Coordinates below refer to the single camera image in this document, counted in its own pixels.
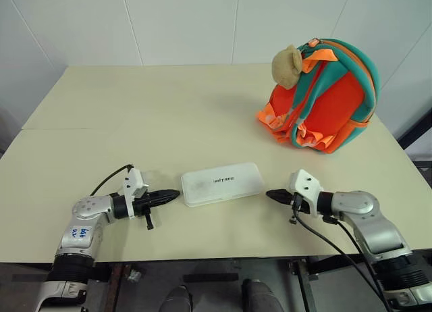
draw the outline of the floor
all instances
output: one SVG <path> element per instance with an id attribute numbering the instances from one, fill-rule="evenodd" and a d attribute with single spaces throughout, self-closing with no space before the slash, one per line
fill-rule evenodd
<path id="1" fill-rule="evenodd" d="M 218 261 L 175 261 L 139 263 L 142 273 L 138 282 L 121 281 L 116 312 L 157 312 L 167 293 L 183 284 L 186 274 L 237 273 L 238 281 L 187 283 L 193 295 L 194 312 L 241 312 L 240 286 L 243 279 L 264 281 L 280 300 L 285 312 L 303 312 L 297 276 L 287 263 L 277 259 L 241 259 Z M 0 263 L 0 311 L 33 311 L 44 272 L 28 267 Z M 381 312 L 378 298 L 352 268 L 319 274 L 310 282 L 317 311 Z M 90 312 L 102 312 L 107 284 L 91 281 L 84 306 Z"/>

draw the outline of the table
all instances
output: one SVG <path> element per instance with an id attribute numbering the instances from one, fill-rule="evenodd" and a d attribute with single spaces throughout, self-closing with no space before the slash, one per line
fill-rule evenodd
<path id="1" fill-rule="evenodd" d="M 51 262 L 72 205 L 133 163 L 151 190 L 184 172 L 255 162 L 265 189 L 304 168 L 328 191 L 365 190 L 414 249 L 432 247 L 432 191 L 378 117 L 331 155 L 277 144 L 254 118 L 274 86 L 270 65 L 68 68 L 0 160 L 0 261 Z M 119 190 L 123 175 L 99 194 Z M 334 254 L 265 194 L 202 207 L 183 197 L 105 228 L 98 261 Z M 347 253 L 339 228 L 304 220 Z"/>

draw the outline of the orange backpack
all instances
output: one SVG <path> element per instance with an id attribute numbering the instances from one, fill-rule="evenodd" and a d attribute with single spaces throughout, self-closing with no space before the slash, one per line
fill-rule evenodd
<path id="1" fill-rule="evenodd" d="M 332 153 L 367 127 L 379 97 L 377 69 L 356 47 L 334 39 L 314 38 L 298 50 L 297 85 L 277 85 L 256 116 L 278 142 Z"/>

